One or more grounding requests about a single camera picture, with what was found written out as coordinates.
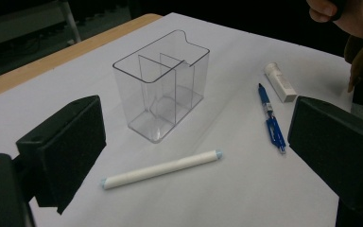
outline white tube with blue ends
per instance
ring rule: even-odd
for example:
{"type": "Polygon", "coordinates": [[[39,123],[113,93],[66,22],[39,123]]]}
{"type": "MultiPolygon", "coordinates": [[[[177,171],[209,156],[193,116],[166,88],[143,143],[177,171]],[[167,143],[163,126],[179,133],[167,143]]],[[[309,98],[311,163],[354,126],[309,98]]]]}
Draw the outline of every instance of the white tube with blue ends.
{"type": "Polygon", "coordinates": [[[178,171],[184,168],[213,162],[219,160],[222,157],[222,155],[223,155],[222,150],[215,149],[201,154],[182,158],[177,161],[172,161],[164,164],[159,164],[156,166],[137,169],[133,170],[132,172],[127,172],[117,176],[109,177],[103,179],[101,181],[101,185],[106,190],[128,183],[135,183],[148,178],[153,178],[166,173],[178,171]]]}

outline wooden table edge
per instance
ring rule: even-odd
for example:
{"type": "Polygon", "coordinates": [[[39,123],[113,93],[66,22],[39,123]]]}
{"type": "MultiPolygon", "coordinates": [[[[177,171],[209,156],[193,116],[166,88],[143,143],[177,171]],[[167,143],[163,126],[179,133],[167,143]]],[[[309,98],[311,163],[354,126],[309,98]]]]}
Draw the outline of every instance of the wooden table edge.
{"type": "Polygon", "coordinates": [[[100,46],[119,39],[132,31],[146,26],[158,19],[161,15],[149,13],[133,20],[126,22],[120,26],[116,26],[78,44],[71,45],[63,50],[55,52],[51,55],[38,59],[34,62],[26,64],[22,67],[9,71],[0,76],[0,94],[16,87],[40,74],[51,70],[61,64],[75,59],[87,52],[90,52],[100,46]]]}

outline white table surface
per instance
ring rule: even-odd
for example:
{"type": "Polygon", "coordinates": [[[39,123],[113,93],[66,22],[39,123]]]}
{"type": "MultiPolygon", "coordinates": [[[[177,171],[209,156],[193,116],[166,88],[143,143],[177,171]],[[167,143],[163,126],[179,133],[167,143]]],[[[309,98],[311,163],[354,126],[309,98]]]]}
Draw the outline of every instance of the white table surface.
{"type": "Polygon", "coordinates": [[[335,226],[338,196],[292,150],[268,139],[262,83],[287,134],[294,102],[282,103],[263,68],[275,61],[301,96],[350,111],[350,66],[342,58],[171,13],[0,95],[0,152],[67,103],[101,97],[107,146],[62,215],[31,209],[39,227],[335,226]],[[210,49],[204,99],[160,144],[126,125],[112,64],[175,30],[210,49]],[[218,161],[111,190],[102,178],[215,148],[218,161]]]}

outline eraser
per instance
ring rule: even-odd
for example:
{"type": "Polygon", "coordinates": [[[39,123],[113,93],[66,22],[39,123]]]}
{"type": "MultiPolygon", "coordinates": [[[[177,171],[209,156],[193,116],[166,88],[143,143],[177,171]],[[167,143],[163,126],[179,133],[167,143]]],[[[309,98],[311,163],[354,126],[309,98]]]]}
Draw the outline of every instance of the eraser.
{"type": "Polygon", "coordinates": [[[283,76],[275,62],[265,66],[265,74],[282,102],[292,102],[297,96],[290,82],[283,76]]]}

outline transparent pen holder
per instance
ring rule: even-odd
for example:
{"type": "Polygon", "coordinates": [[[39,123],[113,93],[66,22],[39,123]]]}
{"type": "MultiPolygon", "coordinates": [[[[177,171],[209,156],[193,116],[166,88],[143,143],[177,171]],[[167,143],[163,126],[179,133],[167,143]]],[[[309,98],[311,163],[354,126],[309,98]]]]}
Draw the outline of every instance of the transparent pen holder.
{"type": "Polygon", "coordinates": [[[175,30],[115,62],[129,128],[161,142],[202,101],[209,52],[175,30]]]}

